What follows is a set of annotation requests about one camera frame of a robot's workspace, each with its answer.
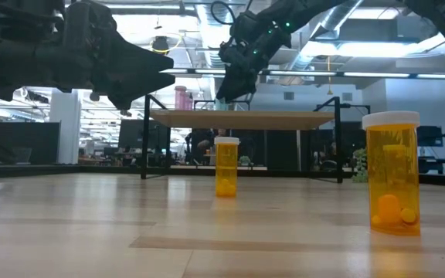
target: yellow pill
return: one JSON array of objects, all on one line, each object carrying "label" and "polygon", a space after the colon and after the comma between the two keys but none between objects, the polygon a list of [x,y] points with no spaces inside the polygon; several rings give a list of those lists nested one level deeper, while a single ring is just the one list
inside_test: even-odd
[{"label": "yellow pill", "polygon": [[411,208],[403,208],[401,211],[401,219],[406,224],[415,224],[416,223],[416,213]]},{"label": "yellow pill", "polygon": [[381,221],[382,220],[380,219],[380,217],[378,215],[374,215],[372,217],[372,224],[373,225],[379,225],[381,223]]},{"label": "yellow pill", "polygon": [[401,206],[394,195],[383,195],[379,198],[379,217],[383,223],[397,225],[401,223]]}]

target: wall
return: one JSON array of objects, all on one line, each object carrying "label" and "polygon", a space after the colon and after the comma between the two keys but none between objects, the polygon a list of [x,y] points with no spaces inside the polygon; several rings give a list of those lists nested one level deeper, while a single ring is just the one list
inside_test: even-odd
[{"label": "wall", "polygon": [[387,110],[386,80],[379,80],[362,91],[364,104],[370,105],[372,113]]},{"label": "wall", "polygon": [[[265,111],[312,111],[318,104],[330,100],[332,97],[341,97],[343,93],[353,93],[350,104],[362,104],[362,92],[355,85],[332,85],[333,95],[328,95],[329,86],[281,86],[277,84],[260,84],[257,87],[251,110]],[[294,92],[294,100],[284,100],[284,92]],[[321,111],[334,112],[333,107],[326,107]],[[362,113],[355,108],[341,109],[342,121],[361,121]]]},{"label": "wall", "polygon": [[[364,104],[375,107],[373,111],[416,111],[422,125],[441,126],[445,133],[445,80],[381,80],[363,90],[362,95]],[[433,153],[445,157],[445,139],[444,147],[433,148]]]}]

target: wooden tabletop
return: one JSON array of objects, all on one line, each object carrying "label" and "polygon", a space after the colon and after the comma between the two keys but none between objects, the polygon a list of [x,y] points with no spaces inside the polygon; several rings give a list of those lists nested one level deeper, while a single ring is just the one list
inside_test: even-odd
[{"label": "wooden tabletop", "polygon": [[167,127],[308,131],[334,119],[332,112],[152,110]]},{"label": "wooden tabletop", "polygon": [[420,185],[422,235],[370,229],[346,179],[74,174],[0,179],[0,277],[445,278],[445,186]]}]

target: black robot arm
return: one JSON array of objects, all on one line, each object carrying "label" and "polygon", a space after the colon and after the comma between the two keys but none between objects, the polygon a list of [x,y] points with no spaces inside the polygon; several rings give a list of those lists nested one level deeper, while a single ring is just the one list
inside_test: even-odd
[{"label": "black robot arm", "polygon": [[[241,13],[233,23],[231,38],[221,45],[219,56],[226,75],[216,97],[231,101],[256,92],[257,74],[269,65],[281,46],[291,47],[291,33],[321,12],[348,0],[279,0],[258,14]],[[445,0],[396,0],[432,20],[445,36]]]},{"label": "black robot arm", "polygon": [[92,89],[127,110],[173,84],[174,76],[159,73],[173,66],[126,42],[105,5],[83,0],[65,10],[64,0],[0,0],[0,99],[12,100],[22,86]]}]

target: white bottle cap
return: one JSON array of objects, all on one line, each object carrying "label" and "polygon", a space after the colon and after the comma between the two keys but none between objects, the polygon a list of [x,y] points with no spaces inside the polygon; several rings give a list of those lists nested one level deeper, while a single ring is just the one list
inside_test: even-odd
[{"label": "white bottle cap", "polygon": [[239,139],[233,137],[216,137],[214,138],[214,144],[239,144]]},{"label": "white bottle cap", "polygon": [[366,115],[362,120],[363,129],[387,124],[414,124],[420,126],[420,114],[412,111],[388,111]]}]

